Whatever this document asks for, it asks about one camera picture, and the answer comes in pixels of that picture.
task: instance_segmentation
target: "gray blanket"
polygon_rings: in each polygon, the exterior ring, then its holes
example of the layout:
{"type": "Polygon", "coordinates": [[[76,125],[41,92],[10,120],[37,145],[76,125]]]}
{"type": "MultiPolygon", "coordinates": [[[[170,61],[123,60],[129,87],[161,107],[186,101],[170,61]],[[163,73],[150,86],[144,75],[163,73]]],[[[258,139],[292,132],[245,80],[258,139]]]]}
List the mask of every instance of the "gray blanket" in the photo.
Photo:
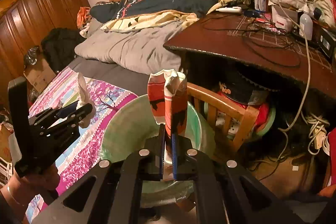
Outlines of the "gray blanket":
{"type": "Polygon", "coordinates": [[[75,48],[77,55],[96,59],[144,74],[162,69],[179,70],[181,58],[162,45],[182,30],[182,22],[174,21],[163,27],[145,28],[125,33],[98,29],[75,48]]]}

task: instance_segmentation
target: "white cable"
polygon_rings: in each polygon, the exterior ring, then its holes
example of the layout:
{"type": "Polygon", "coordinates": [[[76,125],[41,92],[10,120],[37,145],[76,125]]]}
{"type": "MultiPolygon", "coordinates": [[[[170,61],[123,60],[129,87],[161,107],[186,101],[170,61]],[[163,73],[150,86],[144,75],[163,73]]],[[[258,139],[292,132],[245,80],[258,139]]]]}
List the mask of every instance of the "white cable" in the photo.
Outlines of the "white cable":
{"type": "Polygon", "coordinates": [[[289,17],[289,15],[287,15],[287,13],[285,12],[285,10],[282,8],[280,1],[279,1],[279,0],[277,0],[277,1],[278,1],[278,4],[279,4],[281,10],[282,10],[283,13],[287,16],[287,18],[288,18],[291,22],[293,22],[297,27],[299,27],[300,30],[302,31],[303,36],[304,36],[304,40],[305,40],[305,42],[306,42],[306,52],[307,52],[307,60],[308,60],[308,79],[307,79],[307,86],[306,86],[306,90],[305,90],[305,92],[304,92],[304,94],[303,94],[303,97],[302,97],[302,101],[301,101],[300,107],[299,107],[299,109],[298,109],[298,111],[297,111],[297,113],[296,113],[296,116],[295,116],[293,122],[288,126],[288,128],[286,128],[286,129],[278,128],[278,129],[285,135],[285,137],[286,137],[286,144],[285,144],[284,149],[282,150],[282,152],[280,153],[280,155],[279,155],[279,157],[278,157],[278,159],[277,159],[277,161],[278,161],[278,160],[281,158],[282,154],[285,152],[285,150],[286,150],[286,148],[287,148],[287,145],[288,145],[288,135],[287,135],[286,132],[288,132],[288,131],[293,127],[293,125],[295,124],[296,120],[298,119],[298,117],[299,117],[299,115],[300,115],[300,113],[301,113],[301,109],[302,109],[302,107],[303,107],[303,104],[304,104],[304,102],[305,102],[307,93],[308,93],[308,89],[309,89],[309,85],[310,85],[310,57],[309,57],[310,55],[309,55],[309,49],[308,49],[308,41],[307,41],[307,37],[306,37],[306,34],[305,34],[304,30],[302,29],[302,27],[301,27],[299,24],[297,24],[293,19],[291,19],[291,18],[289,17]]]}
{"type": "Polygon", "coordinates": [[[322,131],[325,134],[325,137],[322,140],[322,145],[327,138],[327,130],[324,126],[329,126],[330,123],[327,120],[322,119],[322,116],[317,117],[313,113],[310,113],[310,116],[304,117],[302,111],[301,116],[306,124],[311,124],[310,132],[308,135],[308,138],[310,138],[310,142],[308,144],[308,152],[312,155],[317,155],[320,152],[320,149],[317,150],[317,152],[311,152],[310,146],[313,143],[313,141],[316,139],[316,137],[319,135],[319,133],[322,131]]]}

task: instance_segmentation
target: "chair backrest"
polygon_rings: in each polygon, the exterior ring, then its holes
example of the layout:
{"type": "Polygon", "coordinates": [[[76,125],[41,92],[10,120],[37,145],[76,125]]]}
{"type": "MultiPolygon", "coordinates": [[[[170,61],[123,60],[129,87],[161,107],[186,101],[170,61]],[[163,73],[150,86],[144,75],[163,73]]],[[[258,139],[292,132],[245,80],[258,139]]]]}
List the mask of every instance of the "chair backrest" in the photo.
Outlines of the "chair backrest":
{"type": "Polygon", "coordinates": [[[206,118],[216,132],[216,142],[219,141],[224,145],[228,154],[234,155],[248,138],[259,111],[251,106],[244,109],[230,99],[192,83],[188,83],[188,96],[189,100],[194,103],[195,109],[206,118]],[[204,102],[208,103],[207,115],[204,114],[204,102]],[[220,134],[218,134],[218,128],[216,128],[218,111],[226,114],[220,134]],[[230,140],[227,135],[233,118],[240,122],[240,126],[234,139],[230,140]]]}

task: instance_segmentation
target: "gray bed sheet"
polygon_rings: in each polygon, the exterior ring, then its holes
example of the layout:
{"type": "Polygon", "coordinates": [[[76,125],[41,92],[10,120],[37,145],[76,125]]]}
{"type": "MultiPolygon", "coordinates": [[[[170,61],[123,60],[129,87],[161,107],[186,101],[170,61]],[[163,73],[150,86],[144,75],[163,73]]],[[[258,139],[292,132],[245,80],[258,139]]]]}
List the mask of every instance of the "gray bed sheet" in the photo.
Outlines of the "gray bed sheet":
{"type": "Polygon", "coordinates": [[[125,69],[118,64],[86,60],[77,56],[69,64],[69,67],[75,72],[81,72],[85,77],[105,81],[111,85],[129,90],[138,96],[147,94],[149,75],[125,69]]]}

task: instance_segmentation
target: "metal bolt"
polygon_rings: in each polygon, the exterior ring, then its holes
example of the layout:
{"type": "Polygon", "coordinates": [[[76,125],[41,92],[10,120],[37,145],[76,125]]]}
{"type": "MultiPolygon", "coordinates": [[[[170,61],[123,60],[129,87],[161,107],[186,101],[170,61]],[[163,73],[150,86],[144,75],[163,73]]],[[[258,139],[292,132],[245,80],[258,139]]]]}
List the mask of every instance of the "metal bolt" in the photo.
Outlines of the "metal bolt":
{"type": "Polygon", "coordinates": [[[147,155],[149,155],[149,150],[147,150],[147,149],[141,149],[139,151],[139,155],[140,156],[147,156],[147,155]]]}
{"type": "Polygon", "coordinates": [[[187,154],[188,154],[189,156],[196,156],[196,155],[197,155],[197,150],[196,150],[196,149],[189,149],[189,150],[187,151],[187,154]]]}
{"type": "Polygon", "coordinates": [[[110,162],[108,161],[108,160],[101,160],[100,162],[99,162],[99,166],[101,167],[101,168],[105,168],[105,167],[107,167],[107,166],[109,166],[110,165],[110,162]]]}
{"type": "Polygon", "coordinates": [[[227,165],[228,167],[230,167],[230,168],[235,168],[235,167],[237,166],[237,163],[236,163],[235,160],[228,160],[228,161],[226,162],[226,165],[227,165]]]}

